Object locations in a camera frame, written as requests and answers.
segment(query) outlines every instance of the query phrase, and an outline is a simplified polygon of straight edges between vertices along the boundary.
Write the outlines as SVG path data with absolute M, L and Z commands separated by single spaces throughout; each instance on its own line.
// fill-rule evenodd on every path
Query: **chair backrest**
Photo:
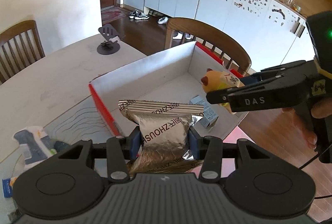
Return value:
M 242 75 L 249 70 L 251 66 L 249 55 L 238 42 L 224 32 L 201 21 L 188 18 L 170 18 L 166 26 L 165 49 L 172 47 L 174 30 L 191 34 L 194 36 L 194 40 L 196 37 L 203 39 L 203 45 L 205 45 L 206 42 L 212 44 L 212 52 L 214 52 L 217 47 L 222 51 L 220 58 L 223 58 L 223 56 L 227 54 L 230 57 L 226 66 L 228 70 L 233 61 L 239 66 L 238 72 Z M 184 41 L 185 34 L 183 34 L 180 44 L 183 44 Z
M 34 20 L 24 21 L 0 34 L 0 82 L 45 57 Z

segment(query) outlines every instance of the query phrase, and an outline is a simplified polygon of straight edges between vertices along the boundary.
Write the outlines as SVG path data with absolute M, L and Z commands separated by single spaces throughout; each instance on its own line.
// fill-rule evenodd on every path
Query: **toy ear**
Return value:
M 208 82 L 209 82 L 209 79 L 208 79 L 208 77 L 204 76 L 202 79 L 200 79 L 200 81 L 201 81 L 205 86 L 207 86 L 207 85 L 208 85 Z

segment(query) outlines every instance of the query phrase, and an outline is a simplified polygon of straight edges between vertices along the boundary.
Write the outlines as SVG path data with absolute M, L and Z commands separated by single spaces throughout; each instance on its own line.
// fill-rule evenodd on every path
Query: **doormat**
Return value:
M 111 9 L 106 9 L 102 11 L 102 24 L 109 24 L 112 21 L 126 17 L 129 14 L 129 11 L 120 8 L 113 7 Z

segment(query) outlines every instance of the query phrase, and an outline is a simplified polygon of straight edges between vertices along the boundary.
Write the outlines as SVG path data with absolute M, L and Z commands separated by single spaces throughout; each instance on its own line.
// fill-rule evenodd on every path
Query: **plush toy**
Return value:
M 215 90 L 221 90 L 230 87 L 242 87 L 244 84 L 234 74 L 227 71 L 216 71 L 207 69 L 205 76 L 200 79 L 203 84 L 205 93 Z M 229 103 L 221 103 L 220 106 L 225 107 L 229 113 L 234 114 Z

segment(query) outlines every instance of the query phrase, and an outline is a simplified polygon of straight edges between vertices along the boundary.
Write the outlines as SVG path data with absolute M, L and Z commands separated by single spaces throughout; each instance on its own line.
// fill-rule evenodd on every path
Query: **gold foil wrapper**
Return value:
M 203 105 L 120 100 L 119 109 L 139 124 L 141 155 L 127 163 L 129 173 L 184 173 L 202 164 L 194 160 L 187 133 L 204 114 Z

